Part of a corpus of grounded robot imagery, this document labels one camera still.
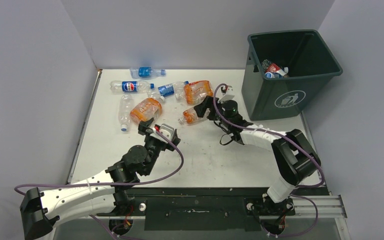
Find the orange bottle label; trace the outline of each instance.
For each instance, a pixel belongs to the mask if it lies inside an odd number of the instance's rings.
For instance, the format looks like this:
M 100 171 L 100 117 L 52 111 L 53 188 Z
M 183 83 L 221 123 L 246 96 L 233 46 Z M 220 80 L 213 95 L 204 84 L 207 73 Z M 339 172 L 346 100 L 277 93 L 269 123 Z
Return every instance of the orange bottle label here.
M 186 102 L 191 105 L 199 104 L 206 96 L 213 96 L 210 81 L 195 81 L 184 86 L 184 95 Z
M 190 108 L 184 111 L 183 116 L 188 124 L 193 124 L 196 120 L 198 120 L 197 112 L 194 110 L 194 108 Z
M 133 108 L 130 112 L 130 117 L 138 124 L 141 121 L 158 118 L 162 112 L 163 107 L 161 104 L 157 100 L 149 97 Z

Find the gray wall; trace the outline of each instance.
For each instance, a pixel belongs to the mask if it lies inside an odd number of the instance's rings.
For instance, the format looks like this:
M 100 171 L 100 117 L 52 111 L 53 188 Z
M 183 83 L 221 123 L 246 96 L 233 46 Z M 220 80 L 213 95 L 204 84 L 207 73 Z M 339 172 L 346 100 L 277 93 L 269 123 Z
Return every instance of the gray wall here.
M 318 29 L 334 0 L 62 0 L 99 68 L 243 69 L 249 34 Z
M 307 109 L 353 240 L 384 239 L 384 1 L 336 0 L 319 29 L 343 67 Z
M 0 240 L 24 183 L 67 179 L 97 71 L 59 0 L 0 0 Z

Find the screw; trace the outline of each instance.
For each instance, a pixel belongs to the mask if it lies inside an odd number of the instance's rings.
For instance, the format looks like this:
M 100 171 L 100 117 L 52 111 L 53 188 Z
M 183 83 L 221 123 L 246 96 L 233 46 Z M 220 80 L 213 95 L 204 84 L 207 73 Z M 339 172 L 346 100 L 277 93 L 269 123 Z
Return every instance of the screw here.
M 246 205 L 246 209 L 248 209 L 249 211 L 252 211 L 252 210 L 253 210 L 253 206 L 254 206 L 254 204 L 252 204 L 252 203 L 248 203 L 248 204 Z
M 139 211 L 143 212 L 145 209 L 147 209 L 147 205 L 145 203 L 139 204 Z

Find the zip tie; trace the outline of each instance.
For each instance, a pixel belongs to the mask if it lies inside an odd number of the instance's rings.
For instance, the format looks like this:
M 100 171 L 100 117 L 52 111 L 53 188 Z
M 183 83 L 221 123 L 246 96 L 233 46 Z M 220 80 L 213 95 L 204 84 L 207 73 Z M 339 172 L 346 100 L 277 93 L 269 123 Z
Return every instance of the zip tie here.
M 92 195 L 93 192 L 92 192 L 91 184 L 89 183 L 89 180 L 87 178 L 86 178 L 86 183 L 87 183 L 87 188 L 89 188 L 89 195 Z
M 254 136 L 254 134 L 256 134 L 256 132 L 258 131 L 258 129 L 263 129 L 263 130 L 265 130 L 265 131 L 264 131 L 264 134 L 262 135 L 263 137 L 264 137 L 264 135 L 267 133 L 267 130 L 268 130 L 268 129 L 265 129 L 263 125 L 257 126 L 257 127 L 254 128 L 254 130 L 252 131 L 252 136 Z M 256 138 L 253 137 L 252 140 L 254 141 L 254 145 L 255 145 L 255 146 L 258 146 L 258 145 L 257 145 Z

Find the white bottle cap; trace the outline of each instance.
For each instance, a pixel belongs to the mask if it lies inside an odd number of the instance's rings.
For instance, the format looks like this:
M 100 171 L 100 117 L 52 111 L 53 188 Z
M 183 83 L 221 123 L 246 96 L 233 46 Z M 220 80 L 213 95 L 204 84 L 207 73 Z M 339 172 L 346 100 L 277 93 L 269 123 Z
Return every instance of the white bottle cap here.
M 121 125 L 121 130 L 122 130 L 123 132 L 127 132 L 127 124 L 122 124 L 122 125 Z
M 185 118 L 182 116 L 182 117 L 179 117 L 178 119 L 178 122 L 183 125 L 185 123 Z

